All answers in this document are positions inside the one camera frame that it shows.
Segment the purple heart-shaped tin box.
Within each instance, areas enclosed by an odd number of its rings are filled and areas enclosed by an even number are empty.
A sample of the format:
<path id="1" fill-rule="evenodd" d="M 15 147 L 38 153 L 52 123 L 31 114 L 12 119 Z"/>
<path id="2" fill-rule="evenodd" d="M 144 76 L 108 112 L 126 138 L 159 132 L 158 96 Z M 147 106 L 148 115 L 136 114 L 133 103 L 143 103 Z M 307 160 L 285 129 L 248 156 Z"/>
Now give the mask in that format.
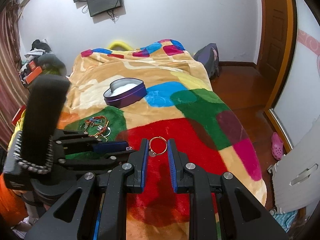
<path id="1" fill-rule="evenodd" d="M 112 81 L 103 97 L 108 106 L 123 108 L 141 100 L 146 94 L 142 80 L 127 77 Z"/>

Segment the orange box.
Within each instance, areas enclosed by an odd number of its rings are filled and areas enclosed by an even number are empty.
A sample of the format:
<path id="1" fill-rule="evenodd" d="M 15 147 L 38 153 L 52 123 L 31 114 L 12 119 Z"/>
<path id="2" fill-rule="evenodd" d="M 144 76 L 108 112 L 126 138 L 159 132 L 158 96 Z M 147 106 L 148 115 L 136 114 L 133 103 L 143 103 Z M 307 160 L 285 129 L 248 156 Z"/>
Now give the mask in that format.
<path id="1" fill-rule="evenodd" d="M 41 67 L 36 67 L 29 75 L 25 78 L 26 84 L 31 84 L 40 74 L 42 73 Z"/>

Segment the striped red curtain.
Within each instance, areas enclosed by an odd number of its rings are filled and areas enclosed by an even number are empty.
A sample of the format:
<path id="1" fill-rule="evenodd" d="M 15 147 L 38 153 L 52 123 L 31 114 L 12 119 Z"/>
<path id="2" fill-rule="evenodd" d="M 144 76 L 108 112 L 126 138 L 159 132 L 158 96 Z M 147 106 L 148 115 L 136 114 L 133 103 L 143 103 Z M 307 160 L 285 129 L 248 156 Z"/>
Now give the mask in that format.
<path id="1" fill-rule="evenodd" d="M 14 132 L 12 119 L 29 95 L 18 75 L 21 67 L 19 8 L 17 0 L 11 0 L 1 11 L 1 148 L 4 150 Z"/>

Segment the pink croc shoe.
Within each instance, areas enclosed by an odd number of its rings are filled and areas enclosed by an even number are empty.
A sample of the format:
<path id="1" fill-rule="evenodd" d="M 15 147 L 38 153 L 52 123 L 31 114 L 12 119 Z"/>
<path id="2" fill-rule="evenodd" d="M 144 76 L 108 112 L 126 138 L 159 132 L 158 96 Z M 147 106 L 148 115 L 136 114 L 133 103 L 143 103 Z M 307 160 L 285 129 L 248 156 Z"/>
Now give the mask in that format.
<path id="1" fill-rule="evenodd" d="M 272 146 L 271 146 L 272 156 L 276 160 L 281 160 L 284 155 L 283 141 L 281 140 L 277 132 L 273 132 L 271 137 L 271 143 L 272 143 Z"/>

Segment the pile of clothes and boxes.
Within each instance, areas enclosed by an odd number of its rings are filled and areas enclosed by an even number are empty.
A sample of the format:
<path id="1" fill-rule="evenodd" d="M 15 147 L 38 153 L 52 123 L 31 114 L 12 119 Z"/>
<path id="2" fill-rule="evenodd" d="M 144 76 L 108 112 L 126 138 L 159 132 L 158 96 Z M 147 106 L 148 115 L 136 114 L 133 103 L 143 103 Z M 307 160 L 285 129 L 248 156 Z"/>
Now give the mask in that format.
<path id="1" fill-rule="evenodd" d="M 31 85 L 25 83 L 26 76 L 36 67 L 42 68 L 42 73 L 40 75 L 67 75 L 65 64 L 53 53 L 46 40 L 34 40 L 31 44 L 31 50 L 24 55 L 18 75 L 25 88 L 28 88 Z"/>

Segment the colourful patchwork fleece blanket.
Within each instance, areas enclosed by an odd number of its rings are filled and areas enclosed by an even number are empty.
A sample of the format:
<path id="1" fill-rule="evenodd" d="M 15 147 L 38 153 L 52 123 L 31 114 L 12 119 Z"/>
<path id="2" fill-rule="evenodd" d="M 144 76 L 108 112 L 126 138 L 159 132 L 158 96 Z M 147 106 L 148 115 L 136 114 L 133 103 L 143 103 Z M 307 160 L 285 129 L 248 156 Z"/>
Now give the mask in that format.
<path id="1" fill-rule="evenodd" d="M 140 79 L 147 94 L 123 107 L 103 93 L 121 78 Z M 236 115 L 212 91 L 204 66 L 175 40 L 139 50 L 89 49 L 76 59 L 58 129 L 103 141 L 127 141 L 139 150 L 148 140 L 142 193 L 126 196 L 125 239 L 189 239 L 190 196 L 171 184 L 168 141 L 206 172 L 231 172 L 265 207 L 267 191 L 253 145 Z M 116 152 L 80 152 L 66 159 L 100 159 Z"/>

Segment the white hard-shell suitcase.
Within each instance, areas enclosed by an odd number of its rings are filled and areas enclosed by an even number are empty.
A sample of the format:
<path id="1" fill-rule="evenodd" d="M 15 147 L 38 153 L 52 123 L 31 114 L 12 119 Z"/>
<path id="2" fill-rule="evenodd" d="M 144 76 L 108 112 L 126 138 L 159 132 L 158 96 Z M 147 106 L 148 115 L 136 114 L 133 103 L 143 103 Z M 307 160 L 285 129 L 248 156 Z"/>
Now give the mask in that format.
<path id="1" fill-rule="evenodd" d="M 319 200 L 319 119 L 301 141 L 270 167 L 277 213 L 288 213 Z"/>

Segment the yellow curved foam tube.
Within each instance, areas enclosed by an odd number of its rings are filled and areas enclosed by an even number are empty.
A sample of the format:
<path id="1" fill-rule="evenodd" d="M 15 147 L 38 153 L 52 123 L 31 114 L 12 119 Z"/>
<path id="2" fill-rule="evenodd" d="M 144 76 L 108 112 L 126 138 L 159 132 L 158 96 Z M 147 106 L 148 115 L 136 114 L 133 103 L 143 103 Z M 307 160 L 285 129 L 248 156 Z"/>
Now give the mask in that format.
<path id="1" fill-rule="evenodd" d="M 130 45 L 128 45 L 127 43 L 123 42 L 123 41 L 119 41 L 119 40 L 116 40 L 116 41 L 113 41 L 111 42 L 107 48 L 109 50 L 122 50 L 122 51 L 132 51 L 134 50 Z"/>

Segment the white sliding wardrobe door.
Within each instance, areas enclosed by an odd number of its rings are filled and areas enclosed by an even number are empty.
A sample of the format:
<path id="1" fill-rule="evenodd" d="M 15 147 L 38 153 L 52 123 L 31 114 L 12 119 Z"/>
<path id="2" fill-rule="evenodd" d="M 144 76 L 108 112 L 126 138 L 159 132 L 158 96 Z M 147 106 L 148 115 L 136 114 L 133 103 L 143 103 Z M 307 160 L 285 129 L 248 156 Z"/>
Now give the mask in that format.
<path id="1" fill-rule="evenodd" d="M 304 0 L 297 7 L 297 42 L 289 75 L 272 112 L 291 148 L 319 118 L 319 24 Z"/>

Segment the dark purple backpack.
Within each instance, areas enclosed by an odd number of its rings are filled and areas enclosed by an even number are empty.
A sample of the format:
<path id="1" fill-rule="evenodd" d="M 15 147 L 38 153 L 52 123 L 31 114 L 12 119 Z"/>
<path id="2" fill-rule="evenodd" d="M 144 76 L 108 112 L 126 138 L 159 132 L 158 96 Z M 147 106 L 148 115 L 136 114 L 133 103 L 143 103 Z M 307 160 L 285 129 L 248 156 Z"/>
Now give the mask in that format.
<path id="1" fill-rule="evenodd" d="M 219 52 L 215 43 L 209 43 L 197 51 L 194 60 L 203 64 L 210 79 L 220 76 Z"/>

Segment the brown wooden door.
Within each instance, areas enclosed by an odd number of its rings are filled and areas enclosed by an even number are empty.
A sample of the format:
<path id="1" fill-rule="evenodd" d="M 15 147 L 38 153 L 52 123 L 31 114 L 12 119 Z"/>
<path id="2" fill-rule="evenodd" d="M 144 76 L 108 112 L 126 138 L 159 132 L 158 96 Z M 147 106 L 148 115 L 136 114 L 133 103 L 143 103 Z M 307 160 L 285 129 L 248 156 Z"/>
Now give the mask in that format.
<path id="1" fill-rule="evenodd" d="M 258 71 L 274 84 L 283 61 L 287 38 L 287 1 L 261 0 L 262 36 L 258 57 Z"/>

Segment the small black wall monitor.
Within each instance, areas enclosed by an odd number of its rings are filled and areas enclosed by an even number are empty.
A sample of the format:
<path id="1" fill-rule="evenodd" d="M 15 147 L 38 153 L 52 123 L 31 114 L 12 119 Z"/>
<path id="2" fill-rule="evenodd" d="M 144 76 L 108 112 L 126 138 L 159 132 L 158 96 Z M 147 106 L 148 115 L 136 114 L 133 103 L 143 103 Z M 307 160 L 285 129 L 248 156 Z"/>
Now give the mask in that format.
<path id="1" fill-rule="evenodd" d="M 122 0 L 86 0 L 91 17 L 106 12 L 114 20 L 114 11 L 123 6 Z"/>

